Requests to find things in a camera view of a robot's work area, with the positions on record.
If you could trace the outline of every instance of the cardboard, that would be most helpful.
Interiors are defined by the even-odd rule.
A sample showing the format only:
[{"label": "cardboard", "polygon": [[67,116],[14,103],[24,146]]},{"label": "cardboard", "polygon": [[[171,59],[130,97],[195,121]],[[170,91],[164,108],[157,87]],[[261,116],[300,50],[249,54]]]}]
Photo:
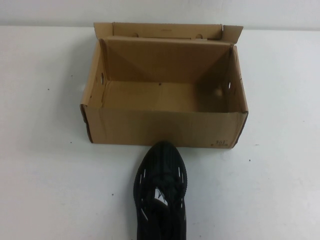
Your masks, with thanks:
[{"label": "cardboard", "polygon": [[241,26],[95,23],[80,109],[97,144],[233,148],[248,106]]}]

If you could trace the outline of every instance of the black sneaker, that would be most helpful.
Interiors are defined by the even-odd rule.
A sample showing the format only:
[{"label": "black sneaker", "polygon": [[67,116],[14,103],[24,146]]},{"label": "black sneaker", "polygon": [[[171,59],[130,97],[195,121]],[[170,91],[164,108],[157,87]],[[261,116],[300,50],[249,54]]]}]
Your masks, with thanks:
[{"label": "black sneaker", "polygon": [[186,240],[187,171],[178,150],[158,142],[135,176],[137,240]]}]

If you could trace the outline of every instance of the white table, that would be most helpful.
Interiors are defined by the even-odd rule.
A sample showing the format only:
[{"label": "white table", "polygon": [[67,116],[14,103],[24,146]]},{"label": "white table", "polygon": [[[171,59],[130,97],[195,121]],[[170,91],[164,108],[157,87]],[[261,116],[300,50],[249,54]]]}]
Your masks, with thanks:
[{"label": "white table", "polygon": [[[144,146],[96,145],[79,103],[93,28],[0,27],[0,239],[135,240]],[[244,30],[232,150],[180,148],[187,239],[320,239],[320,32]]]}]

